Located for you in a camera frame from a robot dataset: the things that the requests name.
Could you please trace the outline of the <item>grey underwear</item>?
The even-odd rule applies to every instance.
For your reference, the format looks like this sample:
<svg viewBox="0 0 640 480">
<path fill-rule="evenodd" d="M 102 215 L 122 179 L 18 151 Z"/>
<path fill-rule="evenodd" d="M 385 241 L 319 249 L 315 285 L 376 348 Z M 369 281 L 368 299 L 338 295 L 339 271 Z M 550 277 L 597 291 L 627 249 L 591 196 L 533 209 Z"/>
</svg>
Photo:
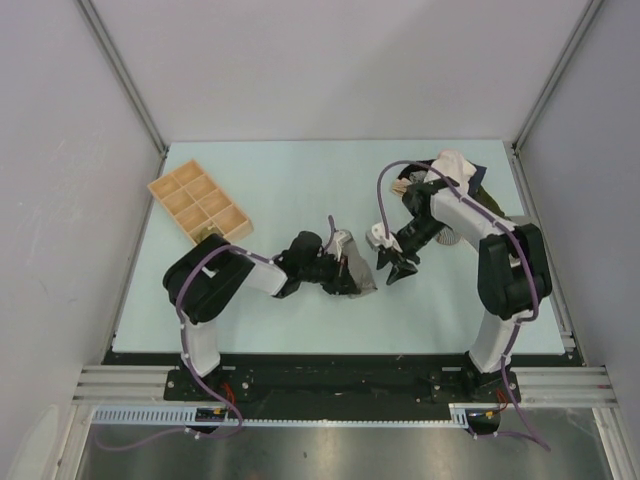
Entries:
<svg viewBox="0 0 640 480">
<path fill-rule="evenodd" d="M 348 297 L 355 299 L 374 293 L 377 285 L 369 264 L 361 256 L 356 242 L 348 242 L 343 248 L 343 254 L 347 259 L 349 275 L 355 284 L 355 289 L 348 294 Z"/>
</svg>

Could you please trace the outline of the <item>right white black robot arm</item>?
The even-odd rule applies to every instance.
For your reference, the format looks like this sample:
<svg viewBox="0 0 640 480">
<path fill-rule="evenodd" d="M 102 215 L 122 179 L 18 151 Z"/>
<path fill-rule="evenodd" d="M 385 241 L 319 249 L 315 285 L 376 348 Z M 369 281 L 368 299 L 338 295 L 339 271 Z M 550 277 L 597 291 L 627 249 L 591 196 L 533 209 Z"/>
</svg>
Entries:
<svg viewBox="0 0 640 480">
<path fill-rule="evenodd" d="M 412 219 L 397 232 L 382 221 L 367 241 L 377 267 L 388 267 L 388 284 L 412 276 L 418 253 L 444 228 L 460 234 L 478 254 L 477 291 L 485 312 L 477 337 L 465 354 L 463 393 L 484 401 L 507 383 L 511 353 L 520 328 L 539 315 L 552 280 L 540 229 L 494 215 L 451 179 L 410 185 L 402 202 Z"/>
</svg>

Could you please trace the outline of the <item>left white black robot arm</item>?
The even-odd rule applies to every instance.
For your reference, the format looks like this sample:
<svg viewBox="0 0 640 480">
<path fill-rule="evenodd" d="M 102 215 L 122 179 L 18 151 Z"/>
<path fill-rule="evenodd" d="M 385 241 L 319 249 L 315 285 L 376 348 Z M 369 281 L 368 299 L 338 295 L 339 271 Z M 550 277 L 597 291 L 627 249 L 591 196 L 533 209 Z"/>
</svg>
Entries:
<svg viewBox="0 0 640 480">
<path fill-rule="evenodd" d="M 278 299 L 304 283 L 319 285 L 329 295 L 364 293 L 347 253 L 351 235 L 338 231 L 331 240 L 325 245 L 319 235 L 302 231 L 288 248 L 266 258 L 211 234 L 167 270 L 162 284 L 179 318 L 181 357 L 190 370 L 185 385 L 191 393 L 207 400 L 220 390 L 216 318 L 241 288 Z"/>
</svg>

